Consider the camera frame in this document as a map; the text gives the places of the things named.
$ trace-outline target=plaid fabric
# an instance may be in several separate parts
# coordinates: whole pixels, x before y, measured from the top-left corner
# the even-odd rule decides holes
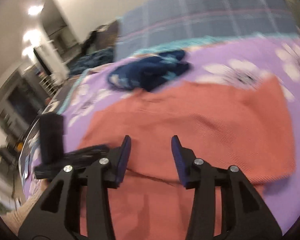
[[[297,34],[285,0],[150,0],[122,17],[116,58],[192,38]]]

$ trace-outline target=folded orange garment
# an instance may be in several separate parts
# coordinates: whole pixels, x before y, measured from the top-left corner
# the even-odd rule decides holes
[[[275,77],[256,90],[190,82],[158,94],[139,90],[96,112],[79,148],[118,147],[126,134],[132,139],[131,171],[119,189],[109,190],[117,239],[185,238],[193,190],[178,184],[174,135],[212,166],[239,166],[255,185],[286,177],[295,168],[291,120]],[[220,221],[217,216],[217,231]]]

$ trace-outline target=pink stripe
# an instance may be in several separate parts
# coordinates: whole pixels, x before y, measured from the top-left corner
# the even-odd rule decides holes
[[[168,24],[173,24],[173,23],[177,23],[177,22],[180,22],[186,18],[188,19],[193,19],[197,16],[205,16],[205,15],[211,15],[211,16],[217,16],[217,15],[230,15],[230,14],[241,14],[241,13],[247,13],[247,12],[281,12],[281,13],[286,13],[286,14],[292,14],[291,11],[289,10],[284,10],[284,9],[265,9],[265,8],[260,8],[260,9],[242,9],[242,10],[235,10],[235,11],[213,11],[213,12],[204,12],[204,13],[197,13],[197,14],[192,14],[191,16],[182,16],[182,17],[178,17],[178,18],[174,18],[174,19],[170,19],[170,20],[165,20],[165,21],[162,21],[162,22],[159,22],[159,23],[156,23],[154,25],[151,25],[149,27],[146,27],[140,31],[137,31],[137,32],[133,32],[133,33],[130,33],[128,34],[127,36],[124,36],[124,37],[121,37],[119,39],[119,41],[124,41],[128,38],[131,38],[133,36],[136,36],[138,34],[142,34],[146,31],[149,31],[149,30],[152,30],[152,29],[155,29],[155,28],[158,28],[158,27],[161,27],[161,26],[164,26],[164,25],[168,25]]]

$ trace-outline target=blue gripper pad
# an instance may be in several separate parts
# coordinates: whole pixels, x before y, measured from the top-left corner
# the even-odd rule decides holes
[[[186,187],[188,183],[187,175],[186,175],[186,165],[184,159],[182,157],[182,146],[179,141],[179,138],[175,135],[171,139],[171,148],[172,154],[175,162],[176,169],[178,171],[179,180],[181,184]]]
[[[131,138],[126,135],[121,145],[121,156],[117,167],[117,177],[115,179],[117,186],[123,181],[127,169],[128,160],[131,152]]]

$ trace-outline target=crumpled navy garment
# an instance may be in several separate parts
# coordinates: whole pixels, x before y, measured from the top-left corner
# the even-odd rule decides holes
[[[190,68],[188,62],[181,62],[184,56],[184,50],[175,50],[131,62],[112,71],[108,82],[119,89],[143,88],[151,91]]]
[[[88,68],[112,63],[114,58],[113,47],[98,50],[92,54],[80,57],[73,65],[69,66],[69,77],[82,74]]]

